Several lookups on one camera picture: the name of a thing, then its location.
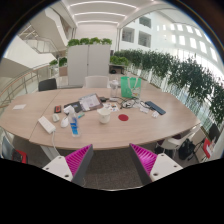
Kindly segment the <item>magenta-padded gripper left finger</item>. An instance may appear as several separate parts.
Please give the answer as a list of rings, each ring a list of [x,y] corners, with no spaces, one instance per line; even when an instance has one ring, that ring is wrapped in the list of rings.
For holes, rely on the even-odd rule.
[[[84,176],[93,157],[93,145],[87,145],[67,156],[57,156],[44,170],[78,186],[84,185]]]

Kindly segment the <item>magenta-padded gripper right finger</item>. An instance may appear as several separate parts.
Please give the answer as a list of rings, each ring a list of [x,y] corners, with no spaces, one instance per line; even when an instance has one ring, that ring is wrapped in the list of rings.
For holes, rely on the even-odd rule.
[[[159,180],[182,169],[165,153],[155,154],[130,143],[130,155],[143,185]]]

